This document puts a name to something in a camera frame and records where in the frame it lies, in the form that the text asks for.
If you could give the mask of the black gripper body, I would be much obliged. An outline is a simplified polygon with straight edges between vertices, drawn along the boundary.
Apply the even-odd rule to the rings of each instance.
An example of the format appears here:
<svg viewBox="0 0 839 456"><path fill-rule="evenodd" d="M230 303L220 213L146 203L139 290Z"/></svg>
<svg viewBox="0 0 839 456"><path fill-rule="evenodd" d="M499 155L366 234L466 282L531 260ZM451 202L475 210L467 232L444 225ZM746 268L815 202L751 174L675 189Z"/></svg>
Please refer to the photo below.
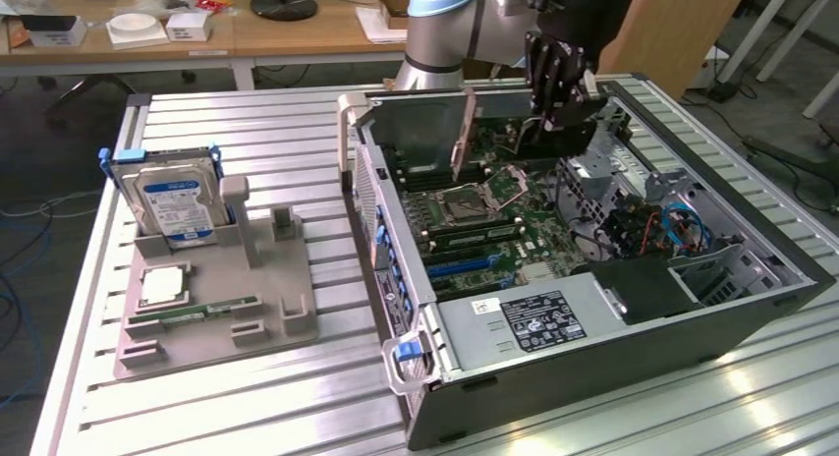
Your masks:
<svg viewBox="0 0 839 456"><path fill-rule="evenodd" d="M598 59L619 33L632 0L538 0L536 26Z"/></svg>

